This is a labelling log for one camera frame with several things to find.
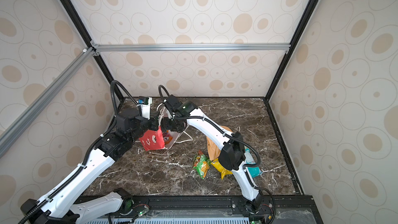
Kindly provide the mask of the red white paper gift bag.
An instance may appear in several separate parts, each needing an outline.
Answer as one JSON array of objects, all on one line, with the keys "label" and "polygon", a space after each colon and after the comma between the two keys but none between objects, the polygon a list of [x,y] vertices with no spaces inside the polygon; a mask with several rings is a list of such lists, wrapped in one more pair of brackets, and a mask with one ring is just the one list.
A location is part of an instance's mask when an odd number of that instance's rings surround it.
[{"label": "red white paper gift bag", "polygon": [[160,114],[159,117],[155,117],[157,122],[154,124],[154,130],[146,131],[144,135],[139,138],[145,151],[170,149],[174,144],[193,141],[192,136],[185,130],[178,133],[161,126],[162,120],[168,119],[169,114],[164,106],[160,106],[161,105],[157,107],[157,110],[160,110]]}]

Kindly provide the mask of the brown snack packet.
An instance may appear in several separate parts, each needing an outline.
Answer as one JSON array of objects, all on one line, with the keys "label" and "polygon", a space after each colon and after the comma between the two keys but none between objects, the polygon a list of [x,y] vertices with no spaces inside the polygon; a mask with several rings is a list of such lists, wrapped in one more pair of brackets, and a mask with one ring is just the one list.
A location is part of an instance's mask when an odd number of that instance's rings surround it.
[{"label": "brown snack packet", "polygon": [[232,134],[232,130],[226,126],[221,126],[221,132],[212,126],[208,126],[204,134],[207,138],[207,152],[211,161],[219,158],[221,150],[230,138],[226,134]]}]

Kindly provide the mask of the green small snack packet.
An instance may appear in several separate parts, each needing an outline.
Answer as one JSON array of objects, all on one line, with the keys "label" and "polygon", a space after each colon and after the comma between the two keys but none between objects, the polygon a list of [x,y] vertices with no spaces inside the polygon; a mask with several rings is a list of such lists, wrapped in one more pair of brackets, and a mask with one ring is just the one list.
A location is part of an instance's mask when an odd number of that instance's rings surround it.
[{"label": "green small snack packet", "polygon": [[211,161],[210,159],[199,150],[197,156],[193,162],[193,169],[199,174],[201,179],[204,179],[210,169]]}]

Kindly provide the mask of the yellow snack packet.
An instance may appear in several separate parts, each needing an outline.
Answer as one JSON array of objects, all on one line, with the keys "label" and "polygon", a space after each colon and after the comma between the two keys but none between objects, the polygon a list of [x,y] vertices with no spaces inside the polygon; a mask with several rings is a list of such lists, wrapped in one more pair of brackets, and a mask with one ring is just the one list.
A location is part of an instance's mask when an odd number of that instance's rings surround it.
[{"label": "yellow snack packet", "polygon": [[226,175],[231,175],[233,174],[231,171],[227,170],[226,168],[224,168],[221,163],[219,162],[218,158],[213,160],[211,162],[211,165],[218,171],[221,173],[221,179],[223,180],[225,178]]}]

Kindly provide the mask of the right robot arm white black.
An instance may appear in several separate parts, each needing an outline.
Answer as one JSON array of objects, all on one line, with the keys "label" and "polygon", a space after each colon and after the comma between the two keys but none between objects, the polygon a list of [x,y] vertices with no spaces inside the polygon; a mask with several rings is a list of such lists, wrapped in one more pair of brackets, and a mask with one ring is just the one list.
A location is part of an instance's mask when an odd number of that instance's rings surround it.
[{"label": "right robot arm white black", "polygon": [[263,200],[263,193],[260,192],[248,169],[261,163],[259,154],[253,151],[257,163],[248,164],[245,148],[253,148],[243,141],[243,136],[238,132],[228,131],[212,121],[194,103],[190,101],[182,103],[171,95],[163,100],[163,105],[168,117],[162,119],[161,126],[167,130],[177,131],[178,128],[189,125],[210,138],[221,151],[218,158],[220,164],[231,171],[238,182],[241,194],[246,199],[246,210],[252,214],[257,213]]}]

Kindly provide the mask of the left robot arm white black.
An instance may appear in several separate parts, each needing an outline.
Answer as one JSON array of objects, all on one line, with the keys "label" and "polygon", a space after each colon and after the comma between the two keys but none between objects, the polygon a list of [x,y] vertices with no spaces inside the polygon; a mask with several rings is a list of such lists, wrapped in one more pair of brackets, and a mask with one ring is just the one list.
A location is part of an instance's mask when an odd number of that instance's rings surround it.
[{"label": "left robot arm white black", "polygon": [[100,136],[78,164],[54,189],[38,200],[28,199],[21,207],[20,223],[86,224],[106,214],[132,209],[129,194],[118,189],[103,197],[77,204],[76,200],[106,169],[118,161],[139,138],[159,127],[159,113],[128,108],[115,116],[109,131]]}]

